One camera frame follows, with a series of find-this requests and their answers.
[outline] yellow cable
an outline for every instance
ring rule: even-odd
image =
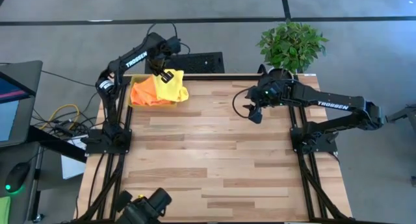
[[[66,108],[66,107],[74,107],[77,110],[77,115],[75,117],[75,120],[73,121],[73,122],[76,122],[78,120],[78,118],[79,118],[79,109],[78,109],[78,106],[75,105],[75,104],[67,104],[67,105],[63,105],[63,106],[57,108],[57,110],[54,111],[54,113],[49,118],[48,123],[45,123],[43,126],[41,126],[40,127],[40,130],[43,130],[49,124],[49,122],[55,117],[55,115],[57,115],[57,113],[59,112],[59,110],[62,110],[63,108]]]

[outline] green plant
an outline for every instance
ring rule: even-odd
[[[327,41],[310,25],[288,21],[263,32],[257,46],[262,48],[267,65],[303,73],[318,58],[318,52],[326,55],[326,48],[320,43]]]

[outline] gray floor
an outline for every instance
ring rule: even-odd
[[[293,17],[411,16],[416,0],[289,0]],[[198,17],[283,17],[281,0],[5,0],[0,21],[151,19]],[[255,47],[260,33],[275,23],[178,24],[179,37],[192,52],[221,51],[227,73],[252,73],[263,61]],[[308,72],[321,89],[362,95],[386,114],[416,103],[416,22],[312,23],[330,41],[328,54]],[[94,83],[107,63],[138,45],[149,25],[0,27],[0,61],[39,59],[44,70]],[[163,36],[172,26],[158,25]],[[142,73],[143,65],[130,72]],[[48,117],[57,107],[84,108],[94,90],[42,74],[36,109]],[[94,116],[94,99],[86,112]],[[344,114],[328,111],[330,118]],[[416,222],[416,137],[407,121],[374,132],[345,131],[337,139],[339,158],[355,218],[393,223]],[[79,179],[44,192],[45,223],[70,219]],[[60,202],[52,197],[64,194]]]

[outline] wooden tabletop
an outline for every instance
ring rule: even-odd
[[[299,79],[319,89],[316,76],[299,75]],[[164,188],[173,201],[161,221],[307,221],[300,170],[289,137],[288,108],[263,109],[263,122],[256,125],[238,117],[231,107],[233,96],[255,81],[183,84],[190,97],[175,108],[133,110],[133,140],[125,158],[121,190],[137,197]],[[248,114],[241,107],[245,103],[248,100],[242,94],[236,107],[243,115]],[[308,121],[327,120],[321,107],[309,107],[306,114]],[[97,122],[102,121],[101,108]],[[315,155],[324,191],[341,212],[351,216],[338,162],[328,153]],[[99,158],[93,155],[87,160],[78,198],[80,214],[87,208]],[[103,183],[106,159],[99,167],[93,200]],[[312,197],[319,216],[314,192]]]

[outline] orange cloth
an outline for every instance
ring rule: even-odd
[[[133,105],[170,105],[171,101],[158,100],[153,77],[150,76],[141,83],[135,83],[130,93],[131,104]]]

